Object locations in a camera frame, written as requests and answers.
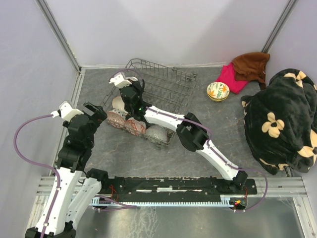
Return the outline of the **grey wire dish rack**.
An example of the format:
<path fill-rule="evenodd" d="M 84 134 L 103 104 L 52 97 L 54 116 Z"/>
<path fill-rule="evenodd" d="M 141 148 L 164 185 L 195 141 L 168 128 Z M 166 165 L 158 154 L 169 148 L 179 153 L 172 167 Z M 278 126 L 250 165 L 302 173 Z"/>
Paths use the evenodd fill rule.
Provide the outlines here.
<path fill-rule="evenodd" d="M 173 114 L 186 112 L 197 83 L 196 73 L 182 71 L 177 67 L 168 67 L 144 59 L 131 59 L 124 69 L 115 73 L 111 78 L 117 75 L 122 75 L 125 78 L 134 76 L 140 82 L 144 82 L 143 100 Z M 101 102 L 107 112 L 114 109 L 112 100 L 118 96 L 121 96 L 120 91 L 113 85 L 111 91 Z M 148 140 L 146 133 L 139 136 Z"/>

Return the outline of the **yellow rim blue pattern bowl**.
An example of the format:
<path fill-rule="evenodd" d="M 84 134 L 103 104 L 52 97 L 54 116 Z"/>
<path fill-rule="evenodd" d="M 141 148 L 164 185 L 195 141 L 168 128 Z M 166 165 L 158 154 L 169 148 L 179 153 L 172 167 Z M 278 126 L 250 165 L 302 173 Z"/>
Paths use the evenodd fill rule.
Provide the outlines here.
<path fill-rule="evenodd" d="M 210 96 L 209 96 L 209 98 L 210 98 L 212 101 L 214 101 L 214 102 L 221 102 L 221 101 L 224 101 L 225 99 L 227 99 L 228 96 L 227 96 L 227 97 L 224 97 L 224 98 L 213 98 L 213 97 L 210 97 Z"/>

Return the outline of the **orange flower leaf bowl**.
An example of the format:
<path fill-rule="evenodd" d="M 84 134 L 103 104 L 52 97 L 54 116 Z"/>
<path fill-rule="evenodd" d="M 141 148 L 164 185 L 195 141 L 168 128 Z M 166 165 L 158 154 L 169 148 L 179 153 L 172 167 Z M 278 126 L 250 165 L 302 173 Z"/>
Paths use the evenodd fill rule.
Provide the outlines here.
<path fill-rule="evenodd" d="M 213 98 L 224 98 L 229 96 L 229 87 L 222 82 L 213 82 L 207 87 L 207 95 Z"/>

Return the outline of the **purple striped bowl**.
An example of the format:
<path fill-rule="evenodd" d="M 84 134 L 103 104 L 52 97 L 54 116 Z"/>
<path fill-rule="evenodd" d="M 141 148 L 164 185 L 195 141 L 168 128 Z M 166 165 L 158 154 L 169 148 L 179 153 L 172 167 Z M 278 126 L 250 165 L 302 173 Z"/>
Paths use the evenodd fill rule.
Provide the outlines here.
<path fill-rule="evenodd" d="M 127 79 L 130 83 L 139 81 L 139 80 L 138 80 L 136 77 L 134 77 L 134 76 L 126 77 L 126 79 Z"/>

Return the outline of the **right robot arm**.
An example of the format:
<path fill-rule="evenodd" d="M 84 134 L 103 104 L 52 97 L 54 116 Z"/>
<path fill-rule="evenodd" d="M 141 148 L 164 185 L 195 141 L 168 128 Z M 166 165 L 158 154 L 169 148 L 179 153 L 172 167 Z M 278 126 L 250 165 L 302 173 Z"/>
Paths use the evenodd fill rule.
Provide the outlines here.
<path fill-rule="evenodd" d="M 200 154 L 220 172 L 222 178 L 228 181 L 227 188 L 231 193 L 243 191 L 247 173 L 217 149 L 209 129 L 193 113 L 173 114 L 145 102 L 142 98 L 144 86 L 144 82 L 129 79 L 117 85 L 129 115 L 146 124 L 159 125 L 176 132 L 185 149 Z"/>

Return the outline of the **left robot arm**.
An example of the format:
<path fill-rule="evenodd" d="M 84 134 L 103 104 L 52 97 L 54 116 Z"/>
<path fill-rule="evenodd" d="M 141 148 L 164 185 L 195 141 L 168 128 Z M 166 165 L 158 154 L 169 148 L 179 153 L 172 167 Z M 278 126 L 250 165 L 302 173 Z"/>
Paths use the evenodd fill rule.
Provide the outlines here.
<path fill-rule="evenodd" d="M 81 177 L 95 145 L 94 134 L 107 118 L 101 106 L 89 102 L 84 107 L 92 112 L 87 114 L 63 102 L 50 117 L 63 119 L 68 135 L 58 153 L 53 188 L 43 214 L 36 226 L 28 228 L 27 238 L 73 238 L 85 210 L 98 193 L 109 189 L 107 172 L 92 169 L 76 196 L 74 189 Z"/>

